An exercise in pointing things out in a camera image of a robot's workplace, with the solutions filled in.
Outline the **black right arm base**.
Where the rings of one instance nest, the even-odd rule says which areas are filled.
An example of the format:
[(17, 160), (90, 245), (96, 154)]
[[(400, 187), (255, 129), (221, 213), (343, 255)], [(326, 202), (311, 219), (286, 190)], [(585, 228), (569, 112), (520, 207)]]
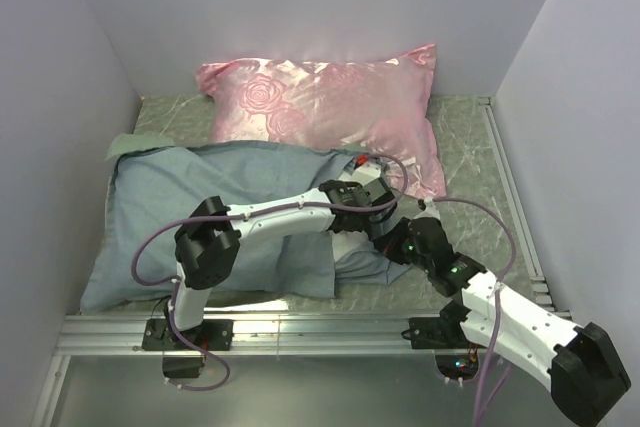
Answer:
[(471, 345), (460, 321), (443, 316), (411, 317), (400, 335), (413, 350), (467, 349)]

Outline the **blue green brown pillowcase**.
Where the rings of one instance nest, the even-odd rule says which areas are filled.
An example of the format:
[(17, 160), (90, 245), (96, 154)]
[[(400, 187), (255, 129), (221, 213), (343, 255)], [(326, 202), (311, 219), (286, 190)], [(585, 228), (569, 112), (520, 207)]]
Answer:
[(120, 157), (85, 312), (176, 294), (330, 298), (340, 281), (403, 275), (374, 241), (387, 232), (355, 180), (355, 155), (261, 141)]

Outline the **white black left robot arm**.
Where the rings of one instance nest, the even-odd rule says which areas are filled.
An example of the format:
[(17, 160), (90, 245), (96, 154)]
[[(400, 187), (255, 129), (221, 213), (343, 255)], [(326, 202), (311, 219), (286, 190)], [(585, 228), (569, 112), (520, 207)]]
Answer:
[(174, 235), (178, 279), (167, 307), (166, 337), (179, 349), (199, 342), (209, 295), (230, 276), (242, 248), (295, 234), (369, 234), (374, 217), (394, 210), (397, 202), (382, 177), (364, 185), (331, 180), (261, 204), (227, 206), (218, 196), (203, 201)]

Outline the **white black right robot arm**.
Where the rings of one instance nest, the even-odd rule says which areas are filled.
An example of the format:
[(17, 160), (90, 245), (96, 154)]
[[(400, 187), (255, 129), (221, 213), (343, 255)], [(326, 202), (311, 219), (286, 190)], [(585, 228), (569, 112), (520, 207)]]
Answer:
[(454, 250), (441, 222), (403, 218), (375, 248), (423, 270), (448, 304), (437, 318), (413, 317), (403, 335), (415, 350), (491, 347), (540, 382), (577, 426), (596, 426), (631, 380), (608, 333), (545, 310), (474, 259)]

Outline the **white pillow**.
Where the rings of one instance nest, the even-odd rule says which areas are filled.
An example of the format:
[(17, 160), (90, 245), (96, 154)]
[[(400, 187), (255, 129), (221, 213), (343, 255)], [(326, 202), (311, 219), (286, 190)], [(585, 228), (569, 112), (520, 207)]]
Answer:
[(364, 232), (331, 232), (330, 237), (335, 263), (340, 262), (354, 251), (368, 251), (372, 246)]

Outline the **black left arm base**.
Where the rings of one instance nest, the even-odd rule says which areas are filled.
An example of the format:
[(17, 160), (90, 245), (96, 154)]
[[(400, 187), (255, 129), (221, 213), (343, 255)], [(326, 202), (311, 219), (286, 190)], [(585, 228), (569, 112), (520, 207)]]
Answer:
[[(229, 351), (233, 337), (234, 322), (230, 319), (204, 320), (200, 326), (182, 331), (181, 334), (194, 345), (209, 351)], [(147, 321), (141, 349), (143, 351), (186, 350), (165, 318), (151, 318)]]

